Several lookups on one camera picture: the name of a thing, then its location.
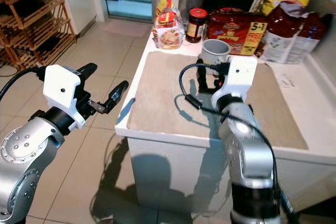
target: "black cable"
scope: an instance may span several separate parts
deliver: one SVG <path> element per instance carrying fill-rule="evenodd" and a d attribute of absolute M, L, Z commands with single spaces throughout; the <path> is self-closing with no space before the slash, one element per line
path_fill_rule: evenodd
<path fill-rule="evenodd" d="M 275 158 L 275 154 L 274 154 L 272 145 L 269 142 L 269 140 L 267 139 L 267 137 L 263 134 L 263 132 L 260 129 L 258 129 L 257 127 L 255 127 L 251 123 L 245 121 L 244 119 L 241 119 L 241 118 L 238 118 L 236 116 L 230 115 L 229 113 L 222 113 L 222 112 L 216 111 L 214 109 L 205 108 L 205 107 L 203 107 L 203 104 L 202 104 L 202 102 L 200 100 L 198 100 L 197 98 L 193 97 L 191 94 L 187 94 L 186 91 L 185 91 L 185 89 L 184 89 L 184 87 L 183 87 L 182 77 L 183 77 L 183 74 L 184 74 L 184 72 L 186 70 L 188 70 L 189 68 L 194 68 L 194 67 L 206 67 L 206 68 L 215 69 L 215 70 L 218 71 L 218 65 L 216 66 L 216 65 L 207 65 L 207 64 L 204 64 L 204 63 L 196 63 L 196 64 L 191 64 L 189 66 L 186 66 L 181 71 L 180 76 L 179 76 L 180 87 L 181 87 L 183 95 L 185 96 L 185 99 L 192 106 L 194 106 L 197 109 L 201 109 L 203 111 L 206 111 L 206 112 L 209 112 L 209 113 L 212 113 L 212 114 L 223 116 L 224 117 L 223 121 L 226 118 L 229 118 L 229 119 L 235 120 L 237 122 L 240 122 L 240 123 L 242 123 L 242 124 L 250 127 L 251 129 L 255 130 L 261 136 L 261 138 L 266 143 L 266 145 L 269 147 L 269 149 L 271 150 L 271 153 L 272 153 L 272 159 L 273 159 L 273 168 L 272 168 L 272 171 L 273 171 L 273 187 L 274 187 L 274 190 L 278 194 L 278 196 L 279 196 L 279 198 L 281 200 L 281 205 L 282 205 L 282 207 L 283 207 L 283 209 L 284 209 L 284 211 L 286 213 L 286 216 L 287 216 L 287 218 L 289 220 L 289 223 L 293 223 L 293 224 L 294 223 L 299 223 L 298 216 L 296 215 L 296 213 L 294 212 L 293 208 L 291 207 L 291 204 L 290 204 L 288 198 L 281 191 L 281 189 L 279 187 L 276 158 Z"/>
<path fill-rule="evenodd" d="M 38 69 L 39 69 L 38 67 L 27 68 L 25 70 L 20 71 L 16 75 L 14 75 L 6 83 L 6 85 L 1 89 L 1 91 L 0 91 L 0 101 L 1 101 L 2 97 L 5 95 L 5 93 L 8 91 L 8 89 L 14 84 L 15 81 L 17 81 L 17 79 L 19 79 L 20 77 L 24 76 L 27 73 L 31 73 L 31 72 L 37 73 Z"/>

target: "bottle cap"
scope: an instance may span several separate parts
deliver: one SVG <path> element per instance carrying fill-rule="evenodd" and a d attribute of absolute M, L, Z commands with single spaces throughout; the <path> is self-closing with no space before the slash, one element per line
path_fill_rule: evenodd
<path fill-rule="evenodd" d="M 189 13 L 191 16 L 194 16 L 196 18 L 205 18 L 208 15 L 208 12 L 201 8 L 193 8 L 190 10 Z"/>

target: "gray mug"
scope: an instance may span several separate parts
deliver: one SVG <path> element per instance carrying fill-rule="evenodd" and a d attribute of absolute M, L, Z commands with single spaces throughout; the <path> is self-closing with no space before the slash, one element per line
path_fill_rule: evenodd
<path fill-rule="evenodd" d="M 228 43 L 219 39 L 207 39 L 203 42 L 202 52 L 198 56 L 205 64 L 216 65 L 226 61 L 231 48 Z M 217 71 L 206 68 L 207 74 L 218 74 Z"/>

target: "countertop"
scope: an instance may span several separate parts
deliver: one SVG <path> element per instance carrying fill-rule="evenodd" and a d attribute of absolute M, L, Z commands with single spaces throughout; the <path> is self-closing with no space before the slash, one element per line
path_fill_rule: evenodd
<path fill-rule="evenodd" d="M 187 41 L 183 41 L 179 49 L 157 49 L 153 41 L 153 34 L 149 36 L 138 69 L 121 109 L 118 123 L 115 127 L 115 131 L 118 135 L 141 139 L 156 139 L 165 142 L 178 142 L 183 141 L 186 137 L 193 137 L 134 131 L 127 128 L 127 122 L 149 52 L 162 51 L 168 54 L 183 54 L 197 57 L 201 49 L 201 42 L 191 44 Z M 306 61 L 311 63 L 313 59 L 310 57 Z M 281 83 L 283 79 L 289 79 L 294 86 L 280 85 L 280 89 L 309 148 L 308 150 L 298 150 L 294 148 L 274 147 L 276 157 L 336 165 L 335 103 L 326 95 L 320 82 L 316 79 L 316 76 L 311 73 L 307 64 L 282 65 L 272 62 L 267 63 L 272 67 L 279 83 Z M 206 138 L 197 138 L 196 141 L 198 144 L 204 146 L 209 142 Z"/>

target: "wooden shelf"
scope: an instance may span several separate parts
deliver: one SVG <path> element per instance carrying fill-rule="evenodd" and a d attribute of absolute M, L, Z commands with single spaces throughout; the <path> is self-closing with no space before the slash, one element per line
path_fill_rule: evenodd
<path fill-rule="evenodd" d="M 10 65 L 15 67 L 17 70 L 22 70 L 23 68 L 17 64 L 18 59 L 11 53 L 10 48 L 0 48 L 0 68 L 3 65 Z"/>
<path fill-rule="evenodd" d="M 75 37 L 72 34 L 65 33 L 56 33 L 55 37 L 59 38 L 60 41 L 53 47 L 52 50 L 49 51 L 39 51 L 37 49 L 38 54 L 42 60 L 42 65 L 47 66 L 49 64 L 54 63 L 62 53 L 71 46 L 72 43 L 75 42 Z M 30 68 L 36 66 L 38 63 L 37 58 L 30 53 L 26 53 L 20 57 L 20 64 L 24 68 Z"/>
<path fill-rule="evenodd" d="M 34 51 L 68 22 L 70 19 L 48 18 L 43 23 L 31 25 L 25 31 L 21 30 L 6 46 Z"/>
<path fill-rule="evenodd" d="M 0 49 L 0 68 L 3 65 L 13 65 L 5 48 Z"/>
<path fill-rule="evenodd" d="M 2 27 L 13 27 L 19 29 L 25 29 L 33 24 L 35 21 L 39 20 L 49 12 L 51 12 L 55 7 L 64 3 L 64 0 L 48 0 L 44 6 L 42 6 L 37 11 L 33 12 L 27 17 L 22 18 L 23 25 L 20 25 L 18 20 L 14 15 L 10 16 L 0 16 L 0 26 Z"/>
<path fill-rule="evenodd" d="M 12 15 L 0 16 L 0 46 L 4 47 L 1 64 L 19 70 L 36 63 L 47 66 L 76 42 L 64 0 L 44 1 L 41 8 L 25 17 L 20 17 L 15 9 L 15 3 L 20 0 L 2 1 L 9 6 Z"/>

